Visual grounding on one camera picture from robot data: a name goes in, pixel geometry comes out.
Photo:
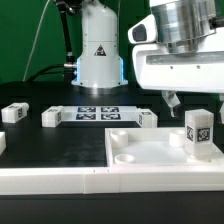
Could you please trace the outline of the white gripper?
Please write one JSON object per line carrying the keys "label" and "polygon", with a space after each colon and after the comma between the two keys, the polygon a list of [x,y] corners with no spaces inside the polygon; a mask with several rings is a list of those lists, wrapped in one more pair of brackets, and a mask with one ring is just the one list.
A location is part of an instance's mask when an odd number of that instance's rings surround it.
{"label": "white gripper", "polygon": [[224,49],[201,45],[196,53],[169,54],[156,44],[137,45],[132,52],[138,84],[143,89],[165,90],[162,97],[172,117],[181,115],[175,91],[222,93],[219,100],[224,124]]}

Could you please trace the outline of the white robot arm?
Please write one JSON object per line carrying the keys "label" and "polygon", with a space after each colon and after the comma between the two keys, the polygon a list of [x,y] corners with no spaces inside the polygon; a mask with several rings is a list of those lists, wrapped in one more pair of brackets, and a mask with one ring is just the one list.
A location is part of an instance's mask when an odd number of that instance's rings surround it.
{"label": "white robot arm", "polygon": [[[65,80],[94,94],[128,83],[118,20],[99,0],[53,0],[65,38]],[[181,92],[218,93],[224,122],[224,17],[215,0],[149,0],[151,14],[128,30],[137,83],[159,90],[172,115]]]}

